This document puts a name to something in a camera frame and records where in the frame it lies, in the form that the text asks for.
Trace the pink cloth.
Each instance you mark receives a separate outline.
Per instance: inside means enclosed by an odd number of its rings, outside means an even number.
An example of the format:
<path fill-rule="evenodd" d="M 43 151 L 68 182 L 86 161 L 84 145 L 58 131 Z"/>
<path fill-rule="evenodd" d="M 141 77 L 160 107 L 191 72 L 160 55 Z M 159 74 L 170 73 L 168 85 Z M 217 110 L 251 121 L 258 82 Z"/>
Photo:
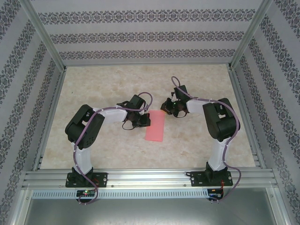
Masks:
<path fill-rule="evenodd" d="M 150 126 L 146 127 L 146 141 L 162 142 L 164 136 L 165 113 L 161 110 L 150 110 Z"/>

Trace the grey sheet metal shelf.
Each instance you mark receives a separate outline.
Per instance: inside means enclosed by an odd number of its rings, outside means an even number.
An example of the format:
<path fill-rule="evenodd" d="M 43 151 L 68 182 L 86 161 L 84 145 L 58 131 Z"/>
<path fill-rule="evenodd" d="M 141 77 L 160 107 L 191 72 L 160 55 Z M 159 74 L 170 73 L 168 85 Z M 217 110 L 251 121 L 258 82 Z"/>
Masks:
<path fill-rule="evenodd" d="M 273 188 L 239 188 L 220 203 L 204 198 L 75 199 L 27 197 L 22 225 L 288 225 Z"/>

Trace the long aluminium mounting rail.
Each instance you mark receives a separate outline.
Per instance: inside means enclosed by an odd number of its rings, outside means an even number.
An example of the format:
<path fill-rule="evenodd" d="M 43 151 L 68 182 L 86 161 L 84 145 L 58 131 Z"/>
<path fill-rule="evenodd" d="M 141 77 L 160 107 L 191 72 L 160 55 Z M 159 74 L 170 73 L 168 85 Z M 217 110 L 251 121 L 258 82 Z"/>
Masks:
<path fill-rule="evenodd" d="M 278 182 L 272 169 L 259 167 L 241 168 L 238 188 L 277 187 Z M 191 188 L 191 180 L 186 175 L 193 169 L 124 169 L 94 170 L 107 173 L 107 189 L 179 189 Z M 25 173 L 22 188 L 27 189 L 65 189 L 67 169 L 41 169 Z"/>

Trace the aluminium side rail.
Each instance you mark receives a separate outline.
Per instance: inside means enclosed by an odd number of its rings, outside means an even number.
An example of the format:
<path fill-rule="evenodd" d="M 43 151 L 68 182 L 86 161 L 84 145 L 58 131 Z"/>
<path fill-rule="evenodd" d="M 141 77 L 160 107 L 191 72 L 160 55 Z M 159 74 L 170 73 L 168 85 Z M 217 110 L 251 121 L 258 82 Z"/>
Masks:
<path fill-rule="evenodd" d="M 51 127 L 53 124 L 56 108 L 58 105 L 58 101 L 60 98 L 62 86 L 64 83 L 64 79 L 66 76 L 67 72 L 67 67 L 64 68 L 64 70 L 61 72 L 59 79 L 57 80 L 56 87 L 55 87 L 55 92 L 53 93 L 51 105 L 49 108 L 49 111 L 47 113 L 46 121 L 45 121 L 45 126 L 42 131 L 42 136 L 39 141 L 37 153 L 34 158 L 34 164 L 32 165 L 31 171 L 37 171 L 40 169 L 40 161 L 43 160 L 43 155 L 47 146 L 47 141 L 50 135 Z"/>
<path fill-rule="evenodd" d="M 228 74 L 232 83 L 232 88 L 237 100 L 237 104 L 239 107 L 239 111 L 241 114 L 241 118 L 243 121 L 243 125 L 245 128 L 245 132 L 247 134 L 247 138 L 248 138 L 248 142 L 251 148 L 251 152 L 255 161 L 255 166 L 259 167 L 261 169 L 266 169 L 266 165 L 265 162 L 263 160 L 263 156 L 255 135 L 255 131 L 253 129 L 252 123 L 251 123 L 251 119 L 247 110 L 247 106 L 246 103 L 244 101 L 243 95 L 242 95 L 242 91 L 238 82 L 238 79 L 236 77 L 236 74 L 234 71 L 232 71 L 231 69 L 228 69 Z"/>

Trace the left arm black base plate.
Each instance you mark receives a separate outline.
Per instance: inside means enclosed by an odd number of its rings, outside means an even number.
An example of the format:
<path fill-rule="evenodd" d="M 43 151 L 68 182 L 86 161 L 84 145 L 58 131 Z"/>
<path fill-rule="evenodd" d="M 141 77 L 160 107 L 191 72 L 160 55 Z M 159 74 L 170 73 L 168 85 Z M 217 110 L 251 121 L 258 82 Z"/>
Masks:
<path fill-rule="evenodd" d="M 93 172 L 86 174 L 89 180 L 91 180 L 98 188 L 105 188 L 107 183 L 107 173 Z M 77 172 L 70 172 L 67 174 L 65 183 L 67 188 L 93 188 L 94 185 L 86 180 L 81 174 Z"/>

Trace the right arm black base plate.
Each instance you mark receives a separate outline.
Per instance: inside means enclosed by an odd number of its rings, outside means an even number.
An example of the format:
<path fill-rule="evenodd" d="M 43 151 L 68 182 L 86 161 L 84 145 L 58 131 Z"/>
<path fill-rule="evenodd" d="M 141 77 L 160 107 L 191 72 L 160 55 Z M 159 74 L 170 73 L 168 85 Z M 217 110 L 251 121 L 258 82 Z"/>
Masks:
<path fill-rule="evenodd" d="M 188 174 L 190 176 L 191 186 L 193 187 L 214 187 L 221 186 L 221 184 L 226 187 L 233 186 L 232 176 L 229 171 L 217 175 L 212 181 L 209 181 L 203 171 L 187 172 L 186 175 Z"/>

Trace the aluminium corner post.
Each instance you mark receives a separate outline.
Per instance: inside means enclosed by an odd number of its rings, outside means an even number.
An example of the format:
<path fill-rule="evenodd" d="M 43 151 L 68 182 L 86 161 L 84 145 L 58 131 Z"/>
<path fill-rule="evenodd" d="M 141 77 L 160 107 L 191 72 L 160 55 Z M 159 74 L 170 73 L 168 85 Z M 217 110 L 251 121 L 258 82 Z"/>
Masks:
<path fill-rule="evenodd" d="M 267 13 L 270 5 L 272 4 L 273 0 L 262 0 L 261 4 L 259 5 L 254 17 L 248 26 L 241 42 L 239 43 L 232 60 L 228 63 L 228 69 L 233 71 L 237 64 L 240 61 L 245 49 L 247 48 L 248 44 L 250 43 L 253 35 L 255 34 L 259 24 L 261 23 L 262 19 L 264 18 L 265 14 Z"/>
<path fill-rule="evenodd" d="M 41 40 L 45 44 L 55 64 L 57 65 L 60 71 L 64 71 L 66 66 L 59 52 L 57 51 L 50 35 L 48 34 L 45 26 L 43 25 L 38 13 L 35 11 L 31 1 L 19 0 L 19 2 L 22 8 L 24 9 L 25 13 L 27 14 L 28 18 L 30 19 L 31 23 L 33 24 L 38 35 L 40 36 Z"/>

